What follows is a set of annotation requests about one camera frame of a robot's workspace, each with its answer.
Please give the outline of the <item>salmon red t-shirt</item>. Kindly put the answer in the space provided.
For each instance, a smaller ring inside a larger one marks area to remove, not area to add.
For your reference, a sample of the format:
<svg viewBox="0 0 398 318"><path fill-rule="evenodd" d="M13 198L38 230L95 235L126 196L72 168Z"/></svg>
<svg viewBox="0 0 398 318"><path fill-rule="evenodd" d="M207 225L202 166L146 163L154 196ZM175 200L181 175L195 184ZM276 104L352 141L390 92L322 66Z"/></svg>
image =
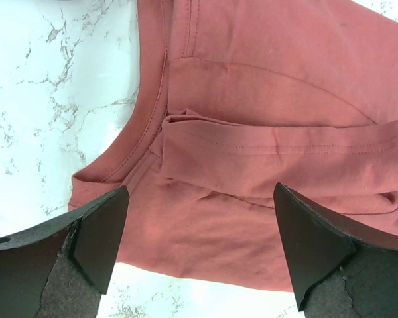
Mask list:
<svg viewBox="0 0 398 318"><path fill-rule="evenodd" d="M398 235L398 23L352 1L139 1L140 85L69 209L119 186L117 261L291 291L283 183Z"/></svg>

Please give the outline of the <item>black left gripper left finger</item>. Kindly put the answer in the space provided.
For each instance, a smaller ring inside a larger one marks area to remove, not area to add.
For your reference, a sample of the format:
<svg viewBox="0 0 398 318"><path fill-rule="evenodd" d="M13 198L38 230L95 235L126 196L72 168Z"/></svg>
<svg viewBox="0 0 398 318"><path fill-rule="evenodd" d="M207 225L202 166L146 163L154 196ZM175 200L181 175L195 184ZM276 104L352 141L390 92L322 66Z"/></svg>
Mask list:
<svg viewBox="0 0 398 318"><path fill-rule="evenodd" d="M128 204L121 186L0 237L0 318L95 317L109 287Z"/></svg>

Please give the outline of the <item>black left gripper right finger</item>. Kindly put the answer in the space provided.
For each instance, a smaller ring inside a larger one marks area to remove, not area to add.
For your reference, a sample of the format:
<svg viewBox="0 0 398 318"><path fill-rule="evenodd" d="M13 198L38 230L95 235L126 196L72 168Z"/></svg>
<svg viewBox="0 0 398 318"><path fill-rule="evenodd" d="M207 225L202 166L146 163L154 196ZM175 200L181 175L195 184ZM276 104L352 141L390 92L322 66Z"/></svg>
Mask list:
<svg viewBox="0 0 398 318"><path fill-rule="evenodd" d="M306 317L398 318L398 236L278 183L277 224L298 310Z"/></svg>

